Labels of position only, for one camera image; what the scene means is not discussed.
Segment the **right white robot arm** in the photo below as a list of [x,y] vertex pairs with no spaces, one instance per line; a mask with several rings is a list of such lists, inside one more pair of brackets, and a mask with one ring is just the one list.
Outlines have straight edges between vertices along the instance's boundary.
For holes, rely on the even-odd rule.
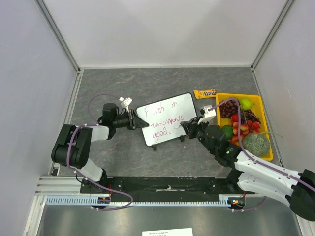
[[288,206],[296,215],[315,219],[315,174],[286,169],[254,156],[227,140],[217,126],[199,122],[197,118],[181,122],[189,139],[196,138],[224,167],[233,169],[236,177],[228,178],[230,193],[254,192]]

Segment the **white whiteboard black frame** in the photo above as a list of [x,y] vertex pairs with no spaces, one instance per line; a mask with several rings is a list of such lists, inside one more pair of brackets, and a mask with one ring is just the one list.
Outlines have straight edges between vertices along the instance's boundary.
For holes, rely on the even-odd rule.
[[147,146],[157,145],[181,135],[184,129],[174,129],[182,121],[197,116],[192,94],[187,92],[177,96],[143,105],[136,109],[137,115],[150,126],[142,128]]

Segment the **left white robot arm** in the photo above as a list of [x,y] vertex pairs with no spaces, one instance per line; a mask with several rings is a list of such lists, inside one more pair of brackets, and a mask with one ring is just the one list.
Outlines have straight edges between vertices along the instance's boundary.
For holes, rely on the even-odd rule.
[[96,124],[62,126],[51,159],[54,163],[70,168],[82,176],[84,181],[91,182],[91,188],[96,193],[104,193],[109,189],[107,173],[90,159],[91,143],[112,139],[118,128],[135,130],[148,126],[133,109],[120,114],[116,104],[106,103]]

